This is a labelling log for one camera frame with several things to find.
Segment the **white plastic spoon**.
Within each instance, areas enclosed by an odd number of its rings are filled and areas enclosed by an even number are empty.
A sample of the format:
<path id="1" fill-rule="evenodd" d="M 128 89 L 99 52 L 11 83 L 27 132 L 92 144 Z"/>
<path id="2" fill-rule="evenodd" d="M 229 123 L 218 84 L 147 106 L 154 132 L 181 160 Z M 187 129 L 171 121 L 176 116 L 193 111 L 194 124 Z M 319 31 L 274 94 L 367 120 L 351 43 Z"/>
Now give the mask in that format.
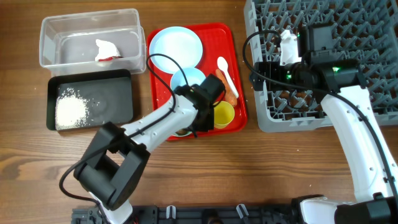
<path id="1" fill-rule="evenodd" d="M 228 85 L 229 85 L 231 91 L 233 92 L 234 96 L 236 98 L 239 98 L 239 93 L 233 83 L 231 76 L 229 75 L 228 63 L 227 63 L 226 59 L 224 57 L 218 57 L 217 58 L 217 66 L 224 73 L 224 75 L 226 77 L 226 81 L 228 82 Z"/>

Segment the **yellow plastic cup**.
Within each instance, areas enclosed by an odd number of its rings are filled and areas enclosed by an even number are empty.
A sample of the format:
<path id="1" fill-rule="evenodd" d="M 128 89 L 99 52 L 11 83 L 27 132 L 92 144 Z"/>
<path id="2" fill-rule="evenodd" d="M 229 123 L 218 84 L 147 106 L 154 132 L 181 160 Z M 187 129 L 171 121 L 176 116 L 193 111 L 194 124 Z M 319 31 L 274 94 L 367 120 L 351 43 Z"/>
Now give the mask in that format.
<path id="1" fill-rule="evenodd" d="M 234 116 L 234 107 L 226 101 L 220 101 L 214 107 L 214 127 L 217 129 L 227 127 L 234 119 Z"/>

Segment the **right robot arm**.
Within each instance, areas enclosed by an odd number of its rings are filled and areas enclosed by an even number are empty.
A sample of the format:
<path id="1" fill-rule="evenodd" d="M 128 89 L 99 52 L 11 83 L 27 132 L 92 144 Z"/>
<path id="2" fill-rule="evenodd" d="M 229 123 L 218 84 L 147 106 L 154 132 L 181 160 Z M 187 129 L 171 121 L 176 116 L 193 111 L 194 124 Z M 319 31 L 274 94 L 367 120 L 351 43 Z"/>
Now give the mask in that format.
<path id="1" fill-rule="evenodd" d="M 295 223 L 396 223 L 397 163 L 375 119 L 356 59 L 340 60 L 329 24 L 276 33 L 279 62 L 250 66 L 254 80 L 281 90 L 310 90 L 329 117 L 348 161 L 354 202 L 323 195 L 295 198 Z"/>

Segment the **light blue plate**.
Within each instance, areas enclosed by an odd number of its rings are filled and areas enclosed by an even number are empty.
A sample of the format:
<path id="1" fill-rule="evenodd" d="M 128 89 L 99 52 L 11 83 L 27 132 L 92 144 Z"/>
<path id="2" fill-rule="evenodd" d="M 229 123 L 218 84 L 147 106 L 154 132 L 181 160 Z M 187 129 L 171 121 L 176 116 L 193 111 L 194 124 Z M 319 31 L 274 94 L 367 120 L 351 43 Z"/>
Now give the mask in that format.
<path id="1" fill-rule="evenodd" d="M 203 44 L 191 29 L 173 26 L 162 29 L 149 44 L 150 61 L 162 72 L 173 74 L 178 66 L 164 57 L 175 60 L 181 68 L 196 67 L 203 56 Z"/>

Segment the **white rice pile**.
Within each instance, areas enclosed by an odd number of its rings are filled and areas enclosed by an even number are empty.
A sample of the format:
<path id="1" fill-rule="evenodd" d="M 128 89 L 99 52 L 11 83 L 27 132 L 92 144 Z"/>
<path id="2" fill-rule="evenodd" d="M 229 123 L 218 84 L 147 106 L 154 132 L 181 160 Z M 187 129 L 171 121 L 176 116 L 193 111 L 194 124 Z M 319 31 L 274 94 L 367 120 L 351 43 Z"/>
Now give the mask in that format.
<path id="1" fill-rule="evenodd" d="M 57 131 L 92 126 L 94 108 L 99 102 L 94 98 L 84 98 L 80 90 L 66 87 L 57 96 L 55 104 L 55 129 Z"/>

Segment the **light green bowl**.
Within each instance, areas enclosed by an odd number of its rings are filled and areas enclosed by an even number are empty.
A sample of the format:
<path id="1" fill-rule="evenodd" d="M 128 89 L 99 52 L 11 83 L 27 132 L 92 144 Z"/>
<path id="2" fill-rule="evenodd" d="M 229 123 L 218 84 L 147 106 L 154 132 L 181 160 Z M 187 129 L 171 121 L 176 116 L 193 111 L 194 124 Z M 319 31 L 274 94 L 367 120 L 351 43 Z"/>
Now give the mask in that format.
<path id="1" fill-rule="evenodd" d="M 189 129 L 180 129 L 177 132 L 175 132 L 172 136 L 175 137 L 185 137 L 189 136 L 192 132 Z"/>

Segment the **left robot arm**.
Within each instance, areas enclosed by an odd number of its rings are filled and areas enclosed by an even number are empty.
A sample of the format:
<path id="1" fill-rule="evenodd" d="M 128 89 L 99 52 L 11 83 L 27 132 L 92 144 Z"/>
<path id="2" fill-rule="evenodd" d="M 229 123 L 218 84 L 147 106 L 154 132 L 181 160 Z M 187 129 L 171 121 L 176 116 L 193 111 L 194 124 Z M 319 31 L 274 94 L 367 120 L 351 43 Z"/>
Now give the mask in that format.
<path id="1" fill-rule="evenodd" d="M 223 82 L 210 74 L 199 85 L 176 87 L 168 102 L 138 121 L 100 128 L 73 176 L 95 200 L 102 223 L 124 223 L 130 217 L 128 199 L 154 149 L 183 129 L 214 128 L 214 107 L 224 91 Z"/>

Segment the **white tissue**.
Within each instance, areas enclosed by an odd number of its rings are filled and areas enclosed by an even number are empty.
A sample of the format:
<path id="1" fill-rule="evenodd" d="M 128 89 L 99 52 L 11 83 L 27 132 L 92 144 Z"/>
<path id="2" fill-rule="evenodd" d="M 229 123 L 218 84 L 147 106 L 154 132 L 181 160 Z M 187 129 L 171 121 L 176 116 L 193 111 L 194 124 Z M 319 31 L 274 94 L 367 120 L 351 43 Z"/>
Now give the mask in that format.
<path id="1" fill-rule="evenodd" d="M 98 47 L 98 54 L 95 57 L 96 61 L 98 61 L 99 59 L 102 59 L 102 58 L 107 58 L 107 57 L 112 57 L 112 56 L 121 56 L 118 48 L 112 42 L 96 39 L 96 45 Z"/>

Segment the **light blue bowl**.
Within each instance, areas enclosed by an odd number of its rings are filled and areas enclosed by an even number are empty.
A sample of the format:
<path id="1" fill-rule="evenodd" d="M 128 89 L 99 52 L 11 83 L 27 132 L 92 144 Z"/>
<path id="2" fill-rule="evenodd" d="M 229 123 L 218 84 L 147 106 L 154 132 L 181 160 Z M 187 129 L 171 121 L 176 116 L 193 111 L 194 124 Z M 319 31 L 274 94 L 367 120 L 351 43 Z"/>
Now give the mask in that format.
<path id="1" fill-rule="evenodd" d="M 179 70 L 175 72 L 170 80 L 170 88 L 172 90 L 176 89 L 178 86 L 184 86 L 188 84 L 192 86 L 194 84 L 201 85 L 205 80 L 205 74 L 197 68 L 184 68 L 183 73 Z"/>

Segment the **red snack wrapper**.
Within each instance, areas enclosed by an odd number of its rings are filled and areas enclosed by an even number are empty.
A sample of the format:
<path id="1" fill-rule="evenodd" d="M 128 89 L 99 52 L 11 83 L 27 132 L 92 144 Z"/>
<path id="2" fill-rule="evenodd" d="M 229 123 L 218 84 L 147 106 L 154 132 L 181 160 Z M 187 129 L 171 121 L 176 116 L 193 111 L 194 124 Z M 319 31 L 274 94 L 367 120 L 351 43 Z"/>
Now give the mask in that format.
<path id="1" fill-rule="evenodd" d="M 112 57 L 99 59 L 98 61 L 99 62 L 108 62 L 108 61 L 112 61 L 112 60 L 117 59 L 117 58 L 122 58 L 122 57 L 121 56 L 112 56 Z"/>

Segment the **orange carrot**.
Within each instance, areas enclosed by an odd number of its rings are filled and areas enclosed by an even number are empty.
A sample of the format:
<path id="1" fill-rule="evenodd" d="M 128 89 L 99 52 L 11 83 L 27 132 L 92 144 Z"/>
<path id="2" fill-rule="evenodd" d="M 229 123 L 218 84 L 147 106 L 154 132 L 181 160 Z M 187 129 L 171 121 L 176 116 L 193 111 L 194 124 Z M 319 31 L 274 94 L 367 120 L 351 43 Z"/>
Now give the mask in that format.
<path id="1" fill-rule="evenodd" d="M 223 72 L 220 69 L 215 70 L 216 76 L 223 82 L 225 89 L 226 89 L 226 94 L 225 94 L 225 101 L 227 101 L 229 104 L 231 104 L 233 107 L 235 107 L 238 104 L 238 100 L 235 97 L 234 93 L 232 92 Z"/>

